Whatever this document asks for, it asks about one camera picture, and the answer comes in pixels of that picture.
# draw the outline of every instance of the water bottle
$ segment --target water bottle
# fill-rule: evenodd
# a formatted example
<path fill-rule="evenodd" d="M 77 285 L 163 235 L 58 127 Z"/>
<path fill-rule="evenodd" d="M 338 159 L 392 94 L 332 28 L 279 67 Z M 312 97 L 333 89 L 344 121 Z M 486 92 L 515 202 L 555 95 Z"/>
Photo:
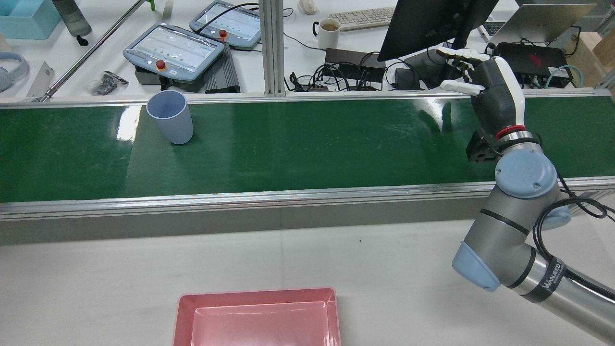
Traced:
<path fill-rule="evenodd" d="M 85 20 L 75 0 L 52 1 L 55 8 L 58 9 L 62 20 L 66 23 L 68 32 L 77 37 L 77 40 L 81 39 L 81 36 L 85 36 L 92 32 L 92 27 L 87 20 Z"/>

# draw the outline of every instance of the light blue bin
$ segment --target light blue bin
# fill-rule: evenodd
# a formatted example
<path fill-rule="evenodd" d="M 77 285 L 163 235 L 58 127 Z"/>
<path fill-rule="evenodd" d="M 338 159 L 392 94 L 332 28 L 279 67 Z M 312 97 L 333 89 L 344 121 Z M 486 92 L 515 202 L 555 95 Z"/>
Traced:
<path fill-rule="evenodd" d="M 0 0 L 0 33 L 6 38 L 47 39 L 59 21 L 51 0 Z"/>

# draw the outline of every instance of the light blue cup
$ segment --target light blue cup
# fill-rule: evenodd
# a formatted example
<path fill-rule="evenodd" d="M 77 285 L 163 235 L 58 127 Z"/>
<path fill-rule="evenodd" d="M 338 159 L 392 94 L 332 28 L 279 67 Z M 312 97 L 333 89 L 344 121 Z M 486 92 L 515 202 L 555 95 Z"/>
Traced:
<path fill-rule="evenodd" d="M 192 138 L 192 117 L 181 92 L 161 91 L 148 101 L 145 109 L 171 143 L 184 144 Z"/>

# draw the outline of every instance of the laptop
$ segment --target laptop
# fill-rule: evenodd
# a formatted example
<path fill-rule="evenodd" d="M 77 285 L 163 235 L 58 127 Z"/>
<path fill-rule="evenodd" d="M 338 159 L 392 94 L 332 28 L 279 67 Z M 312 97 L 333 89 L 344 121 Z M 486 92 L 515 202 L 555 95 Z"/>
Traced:
<path fill-rule="evenodd" d="M 508 21 L 487 21 L 478 32 L 487 43 L 551 42 L 575 24 L 596 4 L 525 4 Z"/>

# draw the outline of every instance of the keyboard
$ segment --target keyboard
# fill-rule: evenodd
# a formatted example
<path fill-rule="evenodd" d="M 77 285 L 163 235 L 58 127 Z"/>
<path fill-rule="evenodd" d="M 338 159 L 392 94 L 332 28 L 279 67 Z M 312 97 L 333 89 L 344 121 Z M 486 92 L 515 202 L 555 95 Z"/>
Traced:
<path fill-rule="evenodd" d="M 337 20 L 341 31 L 387 26 L 393 17 L 393 7 L 380 7 L 377 9 L 340 12 L 330 14 L 329 18 Z"/>
<path fill-rule="evenodd" d="M 493 36 L 504 26 L 504 24 L 506 24 L 506 22 L 485 22 L 483 28 L 489 36 Z"/>

